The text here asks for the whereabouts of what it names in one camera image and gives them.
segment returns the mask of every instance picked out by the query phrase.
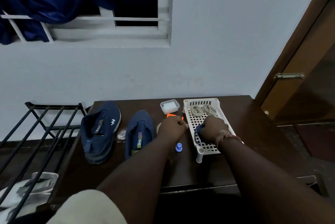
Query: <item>blue plastic cap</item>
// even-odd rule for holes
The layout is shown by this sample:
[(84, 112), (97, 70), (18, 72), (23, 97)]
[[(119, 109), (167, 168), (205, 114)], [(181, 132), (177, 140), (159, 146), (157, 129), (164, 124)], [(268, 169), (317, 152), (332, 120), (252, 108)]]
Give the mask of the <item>blue plastic cap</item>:
[(180, 153), (182, 150), (183, 150), (183, 146), (182, 146), (182, 144), (181, 144), (181, 143), (178, 143), (177, 146), (176, 146), (176, 151), (177, 151), (178, 153)]

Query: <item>door frame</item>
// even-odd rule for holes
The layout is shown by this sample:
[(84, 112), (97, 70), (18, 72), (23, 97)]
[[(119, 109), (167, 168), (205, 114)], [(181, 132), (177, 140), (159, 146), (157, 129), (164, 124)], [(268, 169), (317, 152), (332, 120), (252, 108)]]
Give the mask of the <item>door frame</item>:
[(290, 62), (295, 52), (298, 50), (300, 44), (303, 42), (305, 36), (308, 34), (309, 30), (315, 23), (318, 16), (321, 14), (328, 1), (329, 0), (311, 0), (303, 17), (301, 18), (300, 22), (298, 23), (293, 34), (289, 38), (283, 51), (281, 52), (255, 97), (255, 101), (259, 106), (262, 105), (273, 86), (277, 82), (278, 79), (275, 78), (276, 74), (282, 73), (284, 71), (285, 67)]

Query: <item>shoe sole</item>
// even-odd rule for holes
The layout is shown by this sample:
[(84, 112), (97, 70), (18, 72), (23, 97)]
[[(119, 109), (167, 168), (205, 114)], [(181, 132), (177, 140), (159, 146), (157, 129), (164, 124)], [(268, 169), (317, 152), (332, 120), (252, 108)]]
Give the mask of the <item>shoe sole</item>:
[(85, 159), (87, 160), (88, 163), (97, 165), (97, 164), (103, 163), (105, 160), (107, 160), (109, 158), (109, 156), (111, 154), (111, 149), (112, 149), (112, 147), (114, 145), (114, 141), (115, 141), (115, 132), (118, 129), (118, 127), (120, 125), (120, 122), (121, 122), (121, 112), (120, 112), (120, 119), (118, 121), (118, 124), (116, 125), (116, 127), (113, 131), (113, 136), (112, 136), (111, 140), (106, 143), (102, 152), (99, 153), (99, 154), (95, 154), (95, 155), (85, 153)]

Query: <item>table top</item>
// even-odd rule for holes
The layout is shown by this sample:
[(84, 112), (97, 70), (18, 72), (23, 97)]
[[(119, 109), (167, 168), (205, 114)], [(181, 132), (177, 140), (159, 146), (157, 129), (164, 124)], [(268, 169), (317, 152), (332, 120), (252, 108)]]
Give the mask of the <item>table top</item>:
[[(306, 167), (299, 152), (281, 130), (272, 123), (250, 96), (211, 98), (217, 98), (220, 101), (220, 107), (232, 129), (251, 149), (295, 177), (314, 174)], [(177, 98), (180, 109), (174, 114), (184, 116), (186, 121), (186, 116), (182, 112), (184, 99), (192, 98)], [(169, 99), (115, 101), (122, 116), (118, 131), (125, 129), (131, 117), (141, 109), (151, 115), (157, 127), (166, 118), (159, 105), (165, 100)], [(102, 104), (103, 101), (94, 102), (89, 113), (95, 112)], [(195, 161), (197, 152), (191, 133), (186, 132), (180, 142), (183, 145), (181, 153), (177, 153), (175, 149), (170, 151), (164, 169), (161, 192), (236, 184), (223, 154), (204, 156), (202, 163), (199, 164)], [(63, 202), (74, 193), (96, 188), (125, 160), (124, 147), (124, 143), (115, 142), (111, 157), (99, 165), (92, 165), (85, 160), (80, 135), (78, 135), (60, 171), (51, 202)]]

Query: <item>door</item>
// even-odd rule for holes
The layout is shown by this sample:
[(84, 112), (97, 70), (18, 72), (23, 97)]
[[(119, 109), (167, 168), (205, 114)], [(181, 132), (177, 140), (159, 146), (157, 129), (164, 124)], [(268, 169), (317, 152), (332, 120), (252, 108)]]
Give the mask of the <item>door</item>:
[(261, 105), (277, 124), (335, 118), (335, 0), (329, 0)]

